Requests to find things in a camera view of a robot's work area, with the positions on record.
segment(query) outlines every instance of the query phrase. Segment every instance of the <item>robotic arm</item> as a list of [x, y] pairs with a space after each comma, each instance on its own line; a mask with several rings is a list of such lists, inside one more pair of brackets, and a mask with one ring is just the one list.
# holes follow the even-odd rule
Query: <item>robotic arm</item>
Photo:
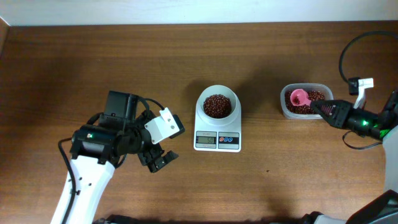
[[[161, 107], [159, 117], [149, 110], [147, 100]], [[146, 110], [136, 118], [139, 101]], [[178, 116], [158, 102], [110, 91], [104, 113], [94, 115], [71, 139], [58, 144], [68, 175], [51, 224], [92, 223], [102, 193], [126, 155], [137, 154], [143, 166], [157, 172], [178, 157], [172, 151], [162, 156], [164, 150], [159, 142], [184, 131]], [[72, 140], [70, 162], [61, 146], [69, 140]]]
[[[386, 31], [367, 32], [354, 38], [342, 51], [339, 61], [339, 71], [343, 80], [349, 86], [350, 95], [358, 95], [356, 103], [344, 100], [313, 101], [311, 108], [321, 115], [330, 126], [349, 130], [343, 135], [344, 143], [357, 150], [369, 149], [383, 145], [386, 153], [386, 179], [384, 194], [352, 215], [347, 221], [337, 220], [313, 212], [305, 215], [301, 223], [308, 224], [357, 224], [357, 223], [398, 223], [398, 89], [393, 91], [384, 108], [379, 114], [364, 110], [365, 89], [373, 87], [373, 79], [359, 77], [347, 79], [343, 73], [343, 57], [349, 47], [357, 40], [369, 35], [388, 35], [398, 39], [398, 35]], [[348, 133], [354, 132], [361, 137], [369, 136], [379, 140], [370, 146], [354, 147], [345, 141]]]

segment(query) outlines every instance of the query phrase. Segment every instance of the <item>coffee bean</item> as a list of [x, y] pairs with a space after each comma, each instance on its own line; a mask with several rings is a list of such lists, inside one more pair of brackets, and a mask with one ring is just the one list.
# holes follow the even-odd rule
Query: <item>coffee bean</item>
[[308, 99], [315, 101], [315, 100], [324, 100], [325, 96], [323, 93], [319, 92], [319, 91], [311, 91], [308, 93]]
[[206, 98], [203, 109], [212, 118], [225, 118], [231, 113], [231, 100], [221, 94], [211, 95]]
[[300, 100], [299, 100], [299, 98], [298, 98], [297, 96], [295, 96], [295, 97], [293, 98], [293, 103], [295, 103], [296, 105], [299, 105], [299, 104], [300, 104]]

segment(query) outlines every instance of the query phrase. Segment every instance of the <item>plastic container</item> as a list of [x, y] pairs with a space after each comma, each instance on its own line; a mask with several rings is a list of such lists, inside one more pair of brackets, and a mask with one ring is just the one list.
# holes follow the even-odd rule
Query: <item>plastic container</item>
[[322, 84], [316, 84], [316, 83], [296, 83], [296, 84], [290, 84], [285, 86], [285, 88], [281, 91], [280, 93], [280, 104], [282, 106], [282, 111], [284, 112], [284, 116], [287, 119], [322, 119], [322, 117], [319, 114], [296, 114], [290, 112], [286, 108], [286, 102], [285, 102], [285, 93], [287, 91], [293, 91], [296, 89], [302, 88], [303, 90], [309, 92], [312, 90], [319, 91], [325, 95], [326, 100], [333, 100], [333, 94], [331, 93], [331, 90]]

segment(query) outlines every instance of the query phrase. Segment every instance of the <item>wooden table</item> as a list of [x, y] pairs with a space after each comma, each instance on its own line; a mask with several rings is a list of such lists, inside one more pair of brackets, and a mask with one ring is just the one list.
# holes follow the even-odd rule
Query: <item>wooden table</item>
[[[255, 221], [312, 211], [349, 218], [382, 194], [383, 148], [355, 151], [341, 141], [345, 131], [322, 120], [285, 119], [280, 91], [322, 83], [354, 102], [338, 59], [369, 30], [398, 32], [398, 22], [11, 27], [0, 59], [0, 223], [50, 222], [67, 174], [57, 142], [103, 111], [109, 90], [158, 100], [186, 132], [162, 142], [180, 157], [156, 174], [128, 156], [95, 218]], [[346, 56], [347, 76], [374, 78], [371, 111], [396, 87], [397, 56], [388, 37], [369, 37]], [[193, 149], [195, 103], [214, 84], [242, 103], [240, 153]]]

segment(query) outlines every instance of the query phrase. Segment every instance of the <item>white scale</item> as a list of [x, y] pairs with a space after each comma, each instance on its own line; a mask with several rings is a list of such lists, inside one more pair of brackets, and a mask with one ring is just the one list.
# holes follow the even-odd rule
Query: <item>white scale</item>
[[[205, 114], [203, 103], [214, 94], [231, 101], [231, 114], [226, 118], [211, 118]], [[242, 147], [242, 109], [236, 94], [223, 85], [213, 85], [201, 93], [195, 113], [193, 148], [198, 151], [239, 152]]]

